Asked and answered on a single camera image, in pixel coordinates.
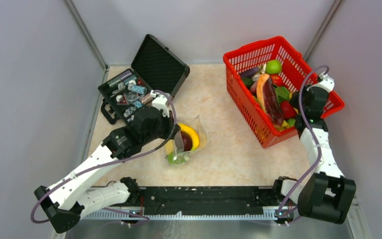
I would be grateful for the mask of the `red plastic basket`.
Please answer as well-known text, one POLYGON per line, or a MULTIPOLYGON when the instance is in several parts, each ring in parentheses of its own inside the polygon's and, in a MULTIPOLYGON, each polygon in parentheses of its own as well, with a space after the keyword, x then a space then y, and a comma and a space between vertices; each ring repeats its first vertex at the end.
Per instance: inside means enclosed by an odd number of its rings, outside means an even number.
POLYGON ((325 118, 344 102, 327 73, 312 70, 281 36, 227 52, 227 91, 263 148, 302 133, 327 130, 325 118))

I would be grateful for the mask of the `yellow lemon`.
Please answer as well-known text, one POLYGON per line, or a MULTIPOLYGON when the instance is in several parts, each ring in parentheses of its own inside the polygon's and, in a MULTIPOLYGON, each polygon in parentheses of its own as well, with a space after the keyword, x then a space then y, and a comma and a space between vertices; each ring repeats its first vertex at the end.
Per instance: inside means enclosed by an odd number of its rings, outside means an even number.
POLYGON ((173 153, 175 151, 175 143, 174 140, 169 140, 165 145, 164 149, 167 155, 173 153))

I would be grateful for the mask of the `dark red fruit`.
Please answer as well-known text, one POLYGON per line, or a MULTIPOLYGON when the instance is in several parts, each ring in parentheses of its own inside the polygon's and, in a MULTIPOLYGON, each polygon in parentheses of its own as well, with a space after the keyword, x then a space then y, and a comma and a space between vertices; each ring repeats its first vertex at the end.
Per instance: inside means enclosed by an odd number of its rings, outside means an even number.
POLYGON ((191 151, 193 146, 191 137, 184 132, 181 132, 181 137, 183 141, 184 151, 191 151))

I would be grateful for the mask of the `clear zip top bag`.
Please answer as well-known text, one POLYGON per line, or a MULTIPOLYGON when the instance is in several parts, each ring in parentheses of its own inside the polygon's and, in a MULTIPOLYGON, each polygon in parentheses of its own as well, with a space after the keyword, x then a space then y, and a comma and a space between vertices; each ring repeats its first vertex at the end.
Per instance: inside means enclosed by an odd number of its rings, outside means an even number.
POLYGON ((166 159, 171 165, 185 164, 208 143, 208 134, 200 116, 192 119, 179 119, 179 131, 165 146, 166 159))

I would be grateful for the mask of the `yellow banana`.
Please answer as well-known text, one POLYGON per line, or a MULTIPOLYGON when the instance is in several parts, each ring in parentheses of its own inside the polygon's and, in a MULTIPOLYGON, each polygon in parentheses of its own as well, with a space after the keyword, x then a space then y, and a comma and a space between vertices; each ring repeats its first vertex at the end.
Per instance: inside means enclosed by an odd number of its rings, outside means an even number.
POLYGON ((184 123, 179 123, 179 126, 181 129, 181 132, 187 134, 191 138, 191 141, 192 141, 191 150, 196 150, 200 145, 200 137, 198 133, 196 132, 196 130, 194 130, 192 127, 184 123))

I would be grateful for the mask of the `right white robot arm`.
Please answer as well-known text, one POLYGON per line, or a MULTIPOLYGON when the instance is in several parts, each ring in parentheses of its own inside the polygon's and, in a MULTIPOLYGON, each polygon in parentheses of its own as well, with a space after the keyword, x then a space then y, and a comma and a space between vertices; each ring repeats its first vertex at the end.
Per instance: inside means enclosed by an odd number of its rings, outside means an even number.
POLYGON ((327 124, 321 117, 330 92, 320 86, 309 86, 293 94, 291 105, 299 111, 295 128, 310 167, 297 181, 284 179, 272 191, 272 200, 280 210, 291 200, 302 217, 342 224, 357 186, 339 169, 329 144, 327 124))

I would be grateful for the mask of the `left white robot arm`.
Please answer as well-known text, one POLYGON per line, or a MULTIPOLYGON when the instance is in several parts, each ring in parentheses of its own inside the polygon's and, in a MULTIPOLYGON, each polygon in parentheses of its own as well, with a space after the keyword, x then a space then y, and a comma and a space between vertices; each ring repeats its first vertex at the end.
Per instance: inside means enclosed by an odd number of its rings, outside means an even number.
POLYGON ((90 191, 90 187, 121 163, 147 156, 164 146, 179 131, 175 108, 145 106, 134 115, 132 124, 113 130, 96 150, 58 183, 40 186, 34 194, 56 233, 65 233, 88 214, 115 204, 133 206, 140 189, 130 177, 90 191))

